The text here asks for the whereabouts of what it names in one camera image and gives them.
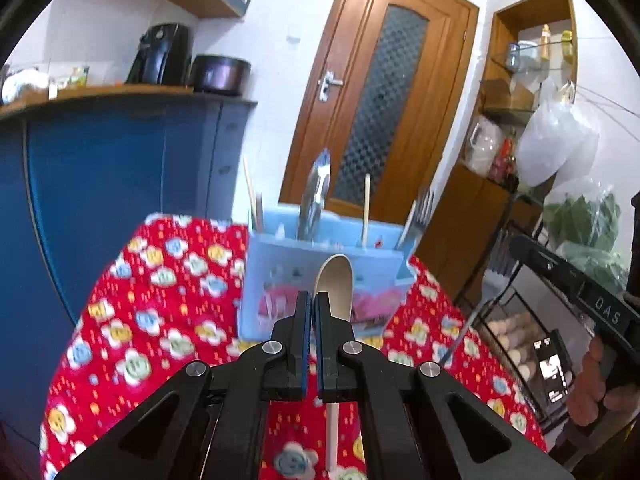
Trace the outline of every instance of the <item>fork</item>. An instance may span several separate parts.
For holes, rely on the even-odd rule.
[[[512,235],[506,229],[502,229],[498,232],[498,237],[491,249],[489,263],[487,264],[484,275],[482,276],[482,299],[480,300],[480,303],[478,303],[478,306],[476,306],[469,315],[469,318],[460,330],[460,334],[458,334],[455,343],[447,348],[442,359],[438,362],[440,366],[444,366],[444,364],[453,355],[453,352],[455,352],[464,341],[466,333],[482,311],[482,308],[490,301],[494,301],[498,298],[509,285],[509,280],[513,275],[516,265],[516,261],[513,260],[509,254],[509,242],[511,237]]]
[[[431,219],[433,199],[434,196],[431,189],[427,189],[416,199],[415,209],[412,207],[413,216],[410,213],[409,227],[402,232],[396,244],[396,251],[402,251],[406,253],[405,256],[408,256],[420,244],[422,235],[427,230]]]

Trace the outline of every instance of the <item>red tablecloth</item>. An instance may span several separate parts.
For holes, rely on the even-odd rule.
[[[186,362],[226,363],[252,345],[236,332],[246,234],[244,226],[162,215],[137,229],[95,285],[51,382],[40,428],[44,478],[51,480]],[[419,277],[405,304],[383,338],[365,341],[411,366],[438,360],[463,323],[434,277],[417,260],[412,264]],[[262,479],[328,476],[326,410],[317,397],[313,348],[311,354],[306,400],[270,407]],[[476,333],[447,369],[545,449],[522,394]],[[355,403],[340,405],[339,439],[332,480],[365,479]]]

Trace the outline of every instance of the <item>light blue utensil holder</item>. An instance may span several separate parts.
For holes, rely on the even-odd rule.
[[[249,221],[244,289],[238,310],[240,339],[268,339],[273,324],[293,314],[298,291],[313,292],[316,275],[332,254],[346,255],[353,267],[354,334],[359,338],[382,336],[416,280],[415,269],[407,263],[408,254],[393,250],[402,226],[369,222],[370,246],[363,248],[361,220],[323,212],[314,241],[303,242],[295,239],[299,211],[289,205],[265,210],[263,233],[255,232]],[[282,229],[284,237],[276,236]]]

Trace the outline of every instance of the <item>finger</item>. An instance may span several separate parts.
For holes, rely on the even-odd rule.
[[[580,406],[575,400],[575,395],[571,393],[566,400],[566,408],[569,411],[569,417],[577,426],[586,426],[586,418]]]
[[[604,345],[602,343],[602,339],[600,339],[599,336],[594,337],[589,343],[589,354],[591,354],[597,362],[601,362],[603,352]]]
[[[566,406],[571,420],[577,426],[588,426],[598,416],[598,407],[595,401],[575,390],[567,399]]]
[[[594,400],[602,400],[607,392],[607,387],[600,373],[600,364],[591,353],[585,354],[582,358],[582,373],[576,378],[576,389],[584,390]]]
[[[604,398],[604,405],[612,412],[632,412],[640,402],[640,388],[635,384],[611,390]]]
[[[575,390],[574,393],[575,402],[578,404],[579,410],[582,413],[581,419],[575,422],[578,426],[588,426],[598,418],[598,403],[588,394],[578,390]]]

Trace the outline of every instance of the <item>door frame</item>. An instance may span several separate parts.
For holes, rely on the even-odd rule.
[[[296,170],[295,164],[292,164],[291,161],[298,160],[300,158],[305,138],[305,131],[311,116],[311,110],[314,105],[314,101],[318,96],[318,80],[322,78],[324,64],[334,40],[335,31],[338,21],[342,15],[342,9],[344,8],[345,1],[346,0],[334,0],[326,25],[324,26],[324,31],[322,32],[322,38],[320,39],[318,50],[316,51],[316,58],[314,59],[311,73],[306,83],[305,96],[298,115],[298,122],[296,123],[293,141],[289,150],[289,157],[287,158],[287,167],[284,173],[282,187],[280,188],[280,198],[278,199],[281,203],[297,203],[300,201],[299,197],[292,196]],[[462,87],[465,83],[469,62],[471,61],[471,49],[474,44],[474,38],[476,37],[476,27],[478,26],[478,7],[467,0],[456,1],[469,9],[469,17],[466,24],[466,38],[462,46],[462,52],[460,53],[460,63],[456,70],[452,91],[433,147],[434,152],[439,152],[440,154],[442,154],[447,139],[449,138],[453,119],[458,109],[460,96],[462,95]],[[438,164],[440,163],[440,159],[440,156],[432,156],[430,158],[430,163],[425,170],[424,178],[422,180],[423,185],[432,181],[438,168]]]

